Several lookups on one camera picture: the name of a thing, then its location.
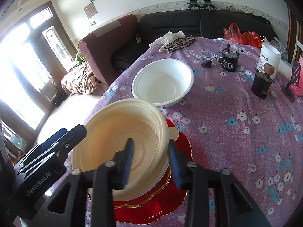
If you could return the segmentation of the beige ribbed plastic bowl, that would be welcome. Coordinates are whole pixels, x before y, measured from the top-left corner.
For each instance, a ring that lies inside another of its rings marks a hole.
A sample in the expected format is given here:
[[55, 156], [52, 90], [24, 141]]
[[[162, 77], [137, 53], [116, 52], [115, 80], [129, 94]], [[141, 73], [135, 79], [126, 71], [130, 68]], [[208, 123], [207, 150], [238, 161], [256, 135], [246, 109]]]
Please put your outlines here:
[[115, 201], [128, 201], [150, 191], [169, 167], [169, 128], [165, 116], [152, 103], [124, 99], [97, 112], [86, 124], [86, 137], [72, 150], [73, 169], [91, 171], [124, 149], [129, 138], [135, 151], [127, 185], [114, 190]]

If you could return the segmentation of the white foam bowl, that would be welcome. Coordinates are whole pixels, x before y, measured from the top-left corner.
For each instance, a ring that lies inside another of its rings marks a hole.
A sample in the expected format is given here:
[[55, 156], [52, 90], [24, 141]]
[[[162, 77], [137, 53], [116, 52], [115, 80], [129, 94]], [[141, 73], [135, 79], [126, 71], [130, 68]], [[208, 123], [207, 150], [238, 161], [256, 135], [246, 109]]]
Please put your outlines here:
[[177, 104], [194, 83], [192, 68], [186, 63], [166, 58], [142, 68], [134, 77], [131, 92], [134, 98], [148, 101], [157, 107]]

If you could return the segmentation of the patterned blanket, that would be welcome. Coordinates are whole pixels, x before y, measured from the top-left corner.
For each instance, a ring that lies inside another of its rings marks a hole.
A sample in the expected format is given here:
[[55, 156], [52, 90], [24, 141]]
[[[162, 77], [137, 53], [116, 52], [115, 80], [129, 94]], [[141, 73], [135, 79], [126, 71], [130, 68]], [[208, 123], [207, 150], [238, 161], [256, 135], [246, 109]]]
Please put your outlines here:
[[61, 80], [61, 86], [66, 93], [88, 95], [95, 91], [100, 81], [95, 77], [88, 62], [83, 62], [70, 69]]

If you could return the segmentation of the black power adapter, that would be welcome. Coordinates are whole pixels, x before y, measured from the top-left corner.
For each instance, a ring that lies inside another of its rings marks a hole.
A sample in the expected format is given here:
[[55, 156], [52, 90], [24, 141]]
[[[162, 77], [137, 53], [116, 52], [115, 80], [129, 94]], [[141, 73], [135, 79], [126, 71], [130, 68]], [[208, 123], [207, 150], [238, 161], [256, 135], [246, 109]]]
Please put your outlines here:
[[213, 63], [212, 59], [204, 59], [203, 62], [202, 62], [202, 66], [204, 68], [211, 68], [212, 67], [212, 63]]

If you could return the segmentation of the black jar with cork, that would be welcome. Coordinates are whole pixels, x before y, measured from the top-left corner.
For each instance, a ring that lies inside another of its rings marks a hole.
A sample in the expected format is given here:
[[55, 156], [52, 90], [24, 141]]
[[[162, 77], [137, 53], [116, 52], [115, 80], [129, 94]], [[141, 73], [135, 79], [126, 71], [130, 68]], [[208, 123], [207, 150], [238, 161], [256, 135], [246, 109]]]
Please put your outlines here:
[[274, 66], [269, 63], [265, 63], [263, 72], [256, 69], [254, 81], [252, 84], [252, 92], [259, 98], [267, 98], [271, 84], [274, 82], [274, 80], [271, 79], [274, 71]]

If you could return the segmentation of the black cylindrical motor device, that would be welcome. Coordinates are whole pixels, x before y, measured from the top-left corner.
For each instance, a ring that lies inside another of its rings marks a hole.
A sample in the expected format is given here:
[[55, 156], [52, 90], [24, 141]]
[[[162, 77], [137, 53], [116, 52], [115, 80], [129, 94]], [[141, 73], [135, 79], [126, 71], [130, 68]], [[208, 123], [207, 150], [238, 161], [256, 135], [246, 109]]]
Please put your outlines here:
[[239, 56], [242, 52], [244, 52], [242, 49], [237, 52], [231, 52], [229, 49], [220, 51], [218, 61], [224, 70], [228, 72], [236, 72], [238, 68]]

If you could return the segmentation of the wooden glass door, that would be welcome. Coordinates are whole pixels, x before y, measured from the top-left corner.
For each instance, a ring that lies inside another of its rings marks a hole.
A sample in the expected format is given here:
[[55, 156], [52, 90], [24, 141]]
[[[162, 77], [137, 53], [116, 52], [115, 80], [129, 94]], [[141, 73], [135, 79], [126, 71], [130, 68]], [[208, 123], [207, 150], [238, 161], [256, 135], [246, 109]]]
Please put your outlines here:
[[36, 140], [67, 97], [61, 80], [75, 56], [51, 2], [19, 19], [1, 37], [1, 117], [27, 143]]

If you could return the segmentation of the clear glass globe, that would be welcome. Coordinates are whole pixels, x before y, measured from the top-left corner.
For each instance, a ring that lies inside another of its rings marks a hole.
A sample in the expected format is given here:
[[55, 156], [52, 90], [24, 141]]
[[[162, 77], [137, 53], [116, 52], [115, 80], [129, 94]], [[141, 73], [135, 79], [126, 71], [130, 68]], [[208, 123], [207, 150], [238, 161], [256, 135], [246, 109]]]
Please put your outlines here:
[[240, 47], [236, 43], [226, 40], [221, 44], [220, 50], [224, 51], [227, 49], [229, 49], [231, 52], [237, 52], [237, 51], [241, 50]]

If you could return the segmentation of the leopard print cloth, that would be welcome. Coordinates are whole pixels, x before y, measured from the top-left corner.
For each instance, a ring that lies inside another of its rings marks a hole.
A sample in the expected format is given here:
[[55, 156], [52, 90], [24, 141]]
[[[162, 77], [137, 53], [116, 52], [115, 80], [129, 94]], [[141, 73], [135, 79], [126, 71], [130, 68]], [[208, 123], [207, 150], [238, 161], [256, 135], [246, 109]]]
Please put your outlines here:
[[171, 43], [168, 43], [167, 45], [161, 47], [159, 49], [159, 52], [166, 52], [166, 53], [172, 53], [176, 50], [183, 49], [187, 46], [190, 46], [196, 41], [194, 37], [186, 36], [186, 37], [180, 37], [176, 40], [174, 40]]

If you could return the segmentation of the black phone stand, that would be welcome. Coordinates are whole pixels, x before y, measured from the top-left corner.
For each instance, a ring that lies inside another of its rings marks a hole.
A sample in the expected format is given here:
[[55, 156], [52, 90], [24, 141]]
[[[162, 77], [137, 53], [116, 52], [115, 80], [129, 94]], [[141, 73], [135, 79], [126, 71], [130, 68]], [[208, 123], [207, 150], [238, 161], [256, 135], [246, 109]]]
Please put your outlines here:
[[295, 102], [295, 95], [302, 96], [301, 72], [301, 64], [298, 61], [293, 61], [291, 79], [286, 84], [280, 86], [282, 93], [291, 103]]

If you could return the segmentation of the white plastic tub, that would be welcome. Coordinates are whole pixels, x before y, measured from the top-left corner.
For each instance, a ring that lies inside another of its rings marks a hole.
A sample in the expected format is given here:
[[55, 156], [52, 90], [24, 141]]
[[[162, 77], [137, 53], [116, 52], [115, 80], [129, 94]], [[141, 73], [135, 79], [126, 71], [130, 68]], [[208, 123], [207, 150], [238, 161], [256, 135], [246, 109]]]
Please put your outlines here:
[[274, 73], [271, 76], [271, 79], [274, 79], [276, 77], [280, 60], [281, 60], [281, 53], [270, 44], [263, 43], [260, 50], [257, 70], [260, 72], [264, 72], [265, 63], [272, 65], [274, 67]]

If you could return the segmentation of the white cloth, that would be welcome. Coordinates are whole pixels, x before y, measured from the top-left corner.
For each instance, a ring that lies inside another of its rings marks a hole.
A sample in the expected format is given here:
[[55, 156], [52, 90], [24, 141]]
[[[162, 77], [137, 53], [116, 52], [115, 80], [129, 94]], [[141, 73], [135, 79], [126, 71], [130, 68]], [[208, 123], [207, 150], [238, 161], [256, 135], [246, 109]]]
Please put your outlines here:
[[153, 47], [155, 45], [162, 45], [162, 47], [159, 48], [160, 52], [163, 52], [165, 49], [164, 47], [170, 43], [172, 43], [173, 41], [179, 39], [179, 38], [186, 38], [185, 34], [182, 31], [179, 31], [177, 33], [173, 33], [173, 32], [168, 32], [165, 35], [163, 35], [162, 37], [159, 37], [157, 39], [155, 39], [154, 42], [149, 44], [149, 47]]

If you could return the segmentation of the red plastic bag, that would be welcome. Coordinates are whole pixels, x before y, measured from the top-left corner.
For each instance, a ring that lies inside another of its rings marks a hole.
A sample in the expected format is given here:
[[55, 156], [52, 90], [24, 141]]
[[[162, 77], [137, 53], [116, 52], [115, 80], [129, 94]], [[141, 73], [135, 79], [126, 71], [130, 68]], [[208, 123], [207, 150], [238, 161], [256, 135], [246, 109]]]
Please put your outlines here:
[[241, 33], [238, 24], [231, 22], [229, 28], [223, 29], [224, 38], [233, 43], [249, 45], [261, 49], [263, 42], [256, 32]]

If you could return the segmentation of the black leather sofa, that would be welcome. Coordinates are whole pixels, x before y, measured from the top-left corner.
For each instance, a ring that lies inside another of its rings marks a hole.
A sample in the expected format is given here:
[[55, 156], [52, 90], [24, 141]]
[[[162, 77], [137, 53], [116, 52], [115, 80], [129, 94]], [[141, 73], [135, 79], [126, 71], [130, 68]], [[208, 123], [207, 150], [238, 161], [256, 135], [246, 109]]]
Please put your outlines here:
[[220, 38], [231, 22], [238, 24], [241, 33], [254, 31], [269, 40], [276, 36], [270, 21], [252, 13], [220, 10], [151, 13], [141, 17], [131, 40], [111, 57], [111, 65], [119, 74], [122, 73], [148, 49], [150, 43], [169, 31], [182, 31], [186, 36]]

